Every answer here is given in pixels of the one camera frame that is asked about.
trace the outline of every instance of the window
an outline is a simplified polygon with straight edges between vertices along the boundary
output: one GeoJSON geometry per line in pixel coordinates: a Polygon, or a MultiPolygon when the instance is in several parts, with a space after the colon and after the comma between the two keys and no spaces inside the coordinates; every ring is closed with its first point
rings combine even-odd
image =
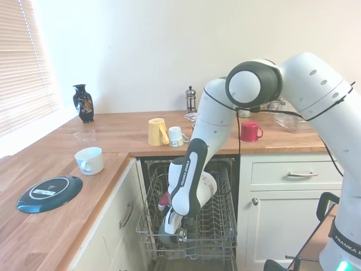
{"type": "Polygon", "coordinates": [[[0,138],[59,110],[59,101],[31,1],[1,0],[0,138]]]}

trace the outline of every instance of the red cup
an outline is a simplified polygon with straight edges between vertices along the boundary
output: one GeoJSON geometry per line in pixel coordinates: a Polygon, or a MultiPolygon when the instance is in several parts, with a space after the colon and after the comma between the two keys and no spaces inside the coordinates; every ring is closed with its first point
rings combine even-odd
{"type": "Polygon", "coordinates": [[[245,121],[241,126],[241,140],[245,142],[254,142],[263,136],[263,130],[255,121],[245,121]]]}

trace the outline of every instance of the wooden countertop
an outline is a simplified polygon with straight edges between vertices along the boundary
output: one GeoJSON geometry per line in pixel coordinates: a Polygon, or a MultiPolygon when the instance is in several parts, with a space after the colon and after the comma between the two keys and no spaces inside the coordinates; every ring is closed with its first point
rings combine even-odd
{"type": "MultiPolygon", "coordinates": [[[[98,114],[93,123],[84,124],[75,117],[23,152],[31,153],[71,153],[79,150],[74,133],[82,129],[95,129],[96,145],[103,152],[128,152],[130,156],[173,156],[184,155],[187,144],[182,147],[150,146],[148,144],[148,120],[155,117],[165,119],[166,127],[179,126],[191,137],[193,122],[183,117],[184,111],[137,112],[98,114]]],[[[317,152],[325,151],[322,141],[316,133],[293,134],[274,122],[273,116],[267,113],[253,113],[251,119],[259,123],[265,131],[257,142],[242,142],[241,152],[244,154],[280,153],[280,152],[317,152]]],[[[218,154],[238,153],[238,131],[234,130],[226,144],[218,154]]]]}
{"type": "MultiPolygon", "coordinates": [[[[62,266],[71,261],[104,206],[129,156],[185,154],[187,144],[180,148],[148,144],[148,120],[155,117],[164,118],[167,128],[180,126],[191,137],[193,122],[183,115],[184,111],[98,114],[88,124],[75,117],[18,154],[1,159],[0,270],[63,270],[62,266]],[[94,176],[82,175],[74,159],[80,150],[74,133],[87,128],[95,129],[96,145],[104,153],[105,168],[94,176]],[[83,180],[81,192],[69,203],[32,215],[16,209],[18,198],[29,187],[64,174],[83,180]]],[[[251,119],[259,122],[265,134],[257,142],[242,142],[242,153],[325,151],[316,133],[289,133],[270,114],[252,114],[251,119]]],[[[235,124],[230,139],[218,154],[237,153],[235,124]]]]}
{"type": "Polygon", "coordinates": [[[120,175],[128,153],[103,154],[104,169],[84,176],[73,154],[15,155],[0,160],[0,270],[64,270],[81,245],[120,175]],[[48,212],[17,210],[19,197],[32,185],[54,176],[83,180],[80,193],[48,212]]]}

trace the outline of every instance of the floral vase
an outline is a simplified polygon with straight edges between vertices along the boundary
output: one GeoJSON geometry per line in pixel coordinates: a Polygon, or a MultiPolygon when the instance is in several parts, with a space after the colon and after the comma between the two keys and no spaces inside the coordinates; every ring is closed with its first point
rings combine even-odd
{"type": "Polygon", "coordinates": [[[83,123],[91,123],[94,121],[94,106],[91,95],[85,91],[85,84],[75,85],[75,95],[73,96],[74,106],[78,110],[78,114],[83,123]]]}

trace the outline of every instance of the silver handle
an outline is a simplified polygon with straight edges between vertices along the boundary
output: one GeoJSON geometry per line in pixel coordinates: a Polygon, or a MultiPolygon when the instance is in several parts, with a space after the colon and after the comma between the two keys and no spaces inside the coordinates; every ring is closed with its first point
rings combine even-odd
{"type": "Polygon", "coordinates": [[[127,209],[127,213],[125,214],[125,218],[119,222],[119,229],[124,228],[125,225],[128,223],[128,220],[130,218],[130,215],[131,215],[131,213],[133,211],[133,207],[134,207],[133,202],[128,203],[127,207],[128,207],[128,209],[127,209]]]}
{"type": "Polygon", "coordinates": [[[287,176],[288,177],[313,177],[313,176],[318,176],[318,173],[310,172],[308,174],[296,174],[296,173],[288,172],[287,176]]]}
{"type": "Polygon", "coordinates": [[[254,205],[254,206],[257,206],[258,203],[259,203],[259,201],[258,201],[257,198],[253,198],[253,199],[252,199],[252,202],[253,202],[253,205],[254,205]]]}

